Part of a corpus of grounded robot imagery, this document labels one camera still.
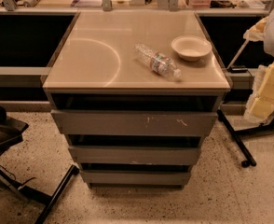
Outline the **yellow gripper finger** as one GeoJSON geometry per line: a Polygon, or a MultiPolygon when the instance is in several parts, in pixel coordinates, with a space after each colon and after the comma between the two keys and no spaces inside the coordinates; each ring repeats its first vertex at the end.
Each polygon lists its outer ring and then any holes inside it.
{"type": "Polygon", "coordinates": [[[246,104],[244,118],[251,123],[265,122],[274,112],[274,63],[260,65],[253,81],[253,93],[246,104]]]}

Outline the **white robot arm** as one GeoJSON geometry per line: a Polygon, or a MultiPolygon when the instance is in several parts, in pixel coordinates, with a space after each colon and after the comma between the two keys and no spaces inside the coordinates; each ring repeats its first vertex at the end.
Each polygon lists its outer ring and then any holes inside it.
{"type": "MultiPolygon", "coordinates": [[[[252,26],[243,37],[262,41],[265,53],[274,57],[274,8],[270,14],[252,26]]],[[[268,67],[259,65],[253,80],[253,93],[246,104],[244,118],[252,123],[265,122],[274,111],[274,62],[268,67]]]]}

